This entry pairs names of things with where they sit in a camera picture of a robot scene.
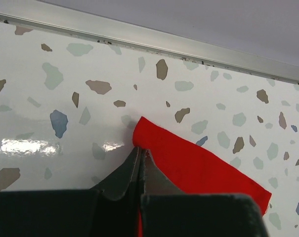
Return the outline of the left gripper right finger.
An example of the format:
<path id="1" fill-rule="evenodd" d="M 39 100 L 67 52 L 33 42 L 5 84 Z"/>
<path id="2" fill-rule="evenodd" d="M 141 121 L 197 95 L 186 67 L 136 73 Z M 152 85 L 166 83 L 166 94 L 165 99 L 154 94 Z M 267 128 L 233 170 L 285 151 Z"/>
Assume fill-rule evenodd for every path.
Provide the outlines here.
<path id="1" fill-rule="evenodd" d="M 266 237 L 259 207 L 242 194 L 185 194 L 144 150 L 140 165 L 144 237 Z"/>

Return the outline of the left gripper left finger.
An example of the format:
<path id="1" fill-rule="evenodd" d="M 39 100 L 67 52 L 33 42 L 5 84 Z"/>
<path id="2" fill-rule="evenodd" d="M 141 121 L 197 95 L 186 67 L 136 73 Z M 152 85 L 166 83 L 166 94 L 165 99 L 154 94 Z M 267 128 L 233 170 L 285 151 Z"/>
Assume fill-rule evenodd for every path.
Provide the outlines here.
<path id="1" fill-rule="evenodd" d="M 135 237 L 142 149 L 90 189 L 0 192 L 0 237 Z"/>

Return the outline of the red t shirt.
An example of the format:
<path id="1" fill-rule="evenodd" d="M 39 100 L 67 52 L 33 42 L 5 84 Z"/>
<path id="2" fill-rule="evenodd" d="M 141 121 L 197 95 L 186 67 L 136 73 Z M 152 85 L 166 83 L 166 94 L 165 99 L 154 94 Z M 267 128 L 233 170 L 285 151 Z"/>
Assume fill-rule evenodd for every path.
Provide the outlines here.
<path id="1" fill-rule="evenodd" d="M 185 194 L 250 196 L 263 218 L 271 193 L 215 154 L 142 117 L 132 137 L 149 150 L 156 166 Z"/>

